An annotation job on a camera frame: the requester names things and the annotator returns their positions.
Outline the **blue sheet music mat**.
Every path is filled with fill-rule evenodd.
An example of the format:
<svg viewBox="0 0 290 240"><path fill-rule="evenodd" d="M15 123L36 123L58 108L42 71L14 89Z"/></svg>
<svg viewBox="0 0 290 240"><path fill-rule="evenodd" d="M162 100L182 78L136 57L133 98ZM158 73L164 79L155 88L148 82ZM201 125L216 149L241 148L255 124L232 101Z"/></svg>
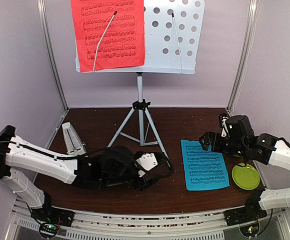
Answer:
<svg viewBox="0 0 290 240"><path fill-rule="evenodd" d="M212 191L230 186L229 174L221 153L203 150L198 141L182 139L180 143L188 191Z"/></svg>

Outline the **grey metronome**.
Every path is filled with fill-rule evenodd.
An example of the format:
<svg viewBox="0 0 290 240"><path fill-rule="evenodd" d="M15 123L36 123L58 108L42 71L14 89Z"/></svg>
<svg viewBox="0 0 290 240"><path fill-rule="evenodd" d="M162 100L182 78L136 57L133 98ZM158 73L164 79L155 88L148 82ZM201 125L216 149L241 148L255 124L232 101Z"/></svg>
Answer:
<svg viewBox="0 0 290 240"><path fill-rule="evenodd" d="M80 139L72 124L65 122L61 127L67 154L73 156L86 154L85 144Z"/></svg>

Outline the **grey music stand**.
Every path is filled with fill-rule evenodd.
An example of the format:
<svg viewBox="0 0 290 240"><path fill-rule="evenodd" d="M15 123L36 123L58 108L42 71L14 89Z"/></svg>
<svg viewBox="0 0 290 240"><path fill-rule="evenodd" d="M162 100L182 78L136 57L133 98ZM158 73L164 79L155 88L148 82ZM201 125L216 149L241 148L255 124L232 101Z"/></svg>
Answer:
<svg viewBox="0 0 290 240"><path fill-rule="evenodd" d="M128 115L138 112L140 146L149 146L148 131L152 130L154 145L163 147L162 140L143 97L144 73L193 75L205 11L203 0L143 0L145 62L141 66L81 72L76 46L76 70L79 73L135 73L137 101Z"/></svg>

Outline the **red sheet music mat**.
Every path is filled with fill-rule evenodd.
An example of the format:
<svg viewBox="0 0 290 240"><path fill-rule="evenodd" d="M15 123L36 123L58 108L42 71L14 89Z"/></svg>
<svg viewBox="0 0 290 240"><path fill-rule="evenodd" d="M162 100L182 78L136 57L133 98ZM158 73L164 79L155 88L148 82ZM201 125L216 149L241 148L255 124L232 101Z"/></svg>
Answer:
<svg viewBox="0 0 290 240"><path fill-rule="evenodd" d="M70 6L80 72L145 63L144 1L72 0Z"/></svg>

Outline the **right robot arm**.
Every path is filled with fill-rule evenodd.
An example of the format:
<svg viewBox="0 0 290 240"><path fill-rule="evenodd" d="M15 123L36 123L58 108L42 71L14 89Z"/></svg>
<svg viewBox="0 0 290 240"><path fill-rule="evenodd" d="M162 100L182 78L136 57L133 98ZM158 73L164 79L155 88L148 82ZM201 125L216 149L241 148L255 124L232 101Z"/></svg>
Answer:
<svg viewBox="0 0 290 240"><path fill-rule="evenodd" d="M207 131L199 143L205 151L242 157L245 161L257 161L264 165L290 171L290 143L284 137L269 133L255 135L246 115L219 116L220 133ZM234 220L251 221L266 215L267 210L290 208L290 188L257 189L246 200L244 207L228 211L225 215Z"/></svg>

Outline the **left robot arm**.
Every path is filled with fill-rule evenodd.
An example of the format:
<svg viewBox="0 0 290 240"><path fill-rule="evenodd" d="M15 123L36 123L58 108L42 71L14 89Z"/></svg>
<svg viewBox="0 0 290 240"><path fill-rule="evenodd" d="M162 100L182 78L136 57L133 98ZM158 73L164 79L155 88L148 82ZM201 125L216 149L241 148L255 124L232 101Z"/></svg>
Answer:
<svg viewBox="0 0 290 240"><path fill-rule="evenodd" d="M46 222L55 221L61 215L52 206L52 197L37 188L21 169L82 189L132 184L142 191L164 178L155 171L169 163L163 152L132 153L125 146L105 147L78 155L61 154L33 145L15 131L14 126L7 125L0 132L0 180L26 202L33 218Z"/></svg>

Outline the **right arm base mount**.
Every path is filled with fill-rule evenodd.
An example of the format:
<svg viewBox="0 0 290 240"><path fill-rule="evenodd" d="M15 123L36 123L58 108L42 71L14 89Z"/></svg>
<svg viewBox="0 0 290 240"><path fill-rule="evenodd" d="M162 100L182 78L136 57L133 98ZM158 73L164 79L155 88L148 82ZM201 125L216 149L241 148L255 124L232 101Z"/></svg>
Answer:
<svg viewBox="0 0 290 240"><path fill-rule="evenodd" d="M257 237L264 229L261 229L260 219L268 214L265 210L255 210L246 206L226 210L224 218L228 227L238 226L240 233L249 239Z"/></svg>

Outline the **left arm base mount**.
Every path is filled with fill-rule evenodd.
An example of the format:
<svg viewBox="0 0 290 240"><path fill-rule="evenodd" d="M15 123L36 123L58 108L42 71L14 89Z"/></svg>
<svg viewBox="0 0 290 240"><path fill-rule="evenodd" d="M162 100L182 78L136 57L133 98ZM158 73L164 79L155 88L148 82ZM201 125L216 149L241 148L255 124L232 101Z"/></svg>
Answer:
<svg viewBox="0 0 290 240"><path fill-rule="evenodd" d="M30 216L38 223L38 233L44 239L54 238L61 227L71 227L75 213L70 210L51 208L51 212L43 209L29 208Z"/></svg>

